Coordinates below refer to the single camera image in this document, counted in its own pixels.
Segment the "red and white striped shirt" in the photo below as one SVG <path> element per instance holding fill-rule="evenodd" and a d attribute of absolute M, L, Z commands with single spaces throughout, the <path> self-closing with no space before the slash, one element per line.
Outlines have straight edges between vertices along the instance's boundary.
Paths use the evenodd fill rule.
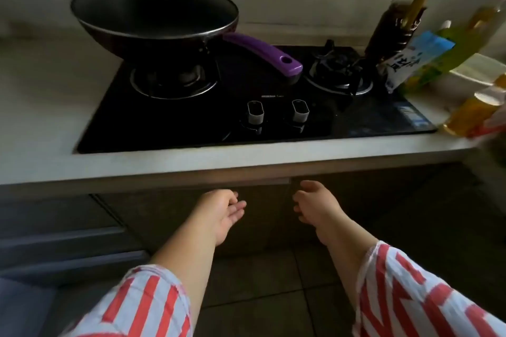
<path fill-rule="evenodd" d="M 506 324 L 379 242 L 357 280 L 355 337 L 506 337 Z M 191 337 L 190 300 L 172 272 L 130 270 L 62 337 Z"/>

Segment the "purple handle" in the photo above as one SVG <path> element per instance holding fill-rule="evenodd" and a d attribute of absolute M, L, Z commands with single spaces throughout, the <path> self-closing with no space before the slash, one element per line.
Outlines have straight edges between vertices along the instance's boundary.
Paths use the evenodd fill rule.
<path fill-rule="evenodd" d="M 288 78 L 293 78 L 302 73 L 302 64 L 293 57 L 280 51 L 274 46 L 261 40 L 244 35 L 243 33 L 230 32 L 223 34 L 223 40 L 246 48 L 265 61 L 272 64 L 278 71 Z"/>

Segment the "blue and white packet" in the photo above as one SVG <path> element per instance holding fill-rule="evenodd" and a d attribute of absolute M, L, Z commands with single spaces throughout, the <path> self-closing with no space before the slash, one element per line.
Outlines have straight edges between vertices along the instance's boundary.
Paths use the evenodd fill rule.
<path fill-rule="evenodd" d="M 409 45 L 394 57 L 378 66 L 380 72 L 387 74 L 385 83 L 389 93 L 404 83 L 417 69 L 455 46 L 454 42 L 425 31 L 411 40 Z"/>

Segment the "forearm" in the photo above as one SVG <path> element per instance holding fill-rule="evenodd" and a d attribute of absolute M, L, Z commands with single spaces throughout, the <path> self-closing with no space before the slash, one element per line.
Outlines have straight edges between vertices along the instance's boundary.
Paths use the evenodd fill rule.
<path fill-rule="evenodd" d="M 367 251 L 378 239 L 341 213 L 329 221 L 327 247 L 352 306 L 357 304 L 355 285 Z"/>
<path fill-rule="evenodd" d="M 178 277 L 190 298 L 191 321 L 197 323 L 206 291 L 216 237 L 209 226 L 190 217 L 153 256 L 151 263 L 167 268 Z"/>

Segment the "hand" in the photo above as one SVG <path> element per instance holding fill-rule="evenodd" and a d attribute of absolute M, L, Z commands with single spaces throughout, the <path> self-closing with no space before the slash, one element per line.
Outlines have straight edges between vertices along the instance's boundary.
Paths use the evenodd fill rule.
<path fill-rule="evenodd" d="M 299 220 L 316 228 L 318 239 L 327 244 L 327 234 L 332 232 L 332 222 L 337 216 L 345 216 L 338 201 L 320 182 L 304 180 L 300 182 L 302 190 L 298 190 L 293 199 L 296 203 L 294 211 L 300 213 Z"/>
<path fill-rule="evenodd" d="M 232 225 L 244 216 L 246 201 L 237 201 L 238 195 L 230 189 L 207 192 L 193 209 L 192 218 L 202 220 L 201 224 L 210 228 L 216 237 L 216 246 L 225 241 Z"/>

